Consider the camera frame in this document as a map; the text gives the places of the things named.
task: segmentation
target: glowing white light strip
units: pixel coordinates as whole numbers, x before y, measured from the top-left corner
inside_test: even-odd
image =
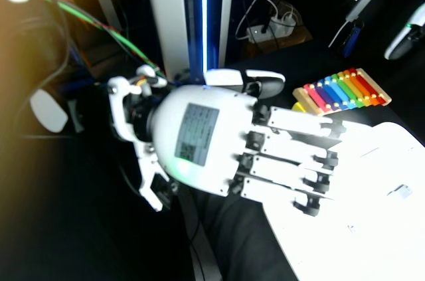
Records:
[[[207,71],[207,0],[202,0],[202,58],[205,73]]]

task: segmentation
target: brown blurred object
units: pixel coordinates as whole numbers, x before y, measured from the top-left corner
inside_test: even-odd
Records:
[[[278,48],[281,49],[285,47],[292,47],[294,45],[301,44],[312,39],[313,37],[305,26],[295,27],[292,34],[288,37],[282,37],[276,40],[271,39],[269,41],[257,43],[257,45],[250,43],[248,42],[248,40],[246,40],[245,45],[242,47],[241,57],[242,59],[253,58],[261,54],[274,52]]]

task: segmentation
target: toy xylophone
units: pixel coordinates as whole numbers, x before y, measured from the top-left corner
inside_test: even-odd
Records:
[[[391,97],[361,68],[351,68],[296,88],[293,110],[326,115],[364,106],[388,105]]]

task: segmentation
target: robotic hand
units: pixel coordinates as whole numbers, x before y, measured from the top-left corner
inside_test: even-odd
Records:
[[[146,70],[142,66],[139,73],[150,76]],[[240,75],[230,70],[221,74]],[[150,90],[145,90],[145,97],[141,87],[123,77],[108,82],[114,127],[123,140],[133,142],[143,177],[139,192],[156,211],[165,203],[158,183],[173,190],[180,182],[207,193],[235,193],[259,202],[279,197],[307,215],[319,213],[338,165],[338,154],[325,142],[338,143],[369,127],[261,106],[247,93],[263,88],[269,95],[279,93],[284,78],[264,71],[261,76],[246,75],[243,85],[222,85],[227,89],[178,87],[156,107],[146,104]],[[281,88],[268,87],[269,83]],[[124,100],[127,96],[137,100],[123,104],[129,102]]]

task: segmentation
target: qr code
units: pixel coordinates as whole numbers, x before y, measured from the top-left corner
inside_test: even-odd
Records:
[[[180,158],[193,161],[195,157],[195,146],[188,143],[182,143],[180,147]]]

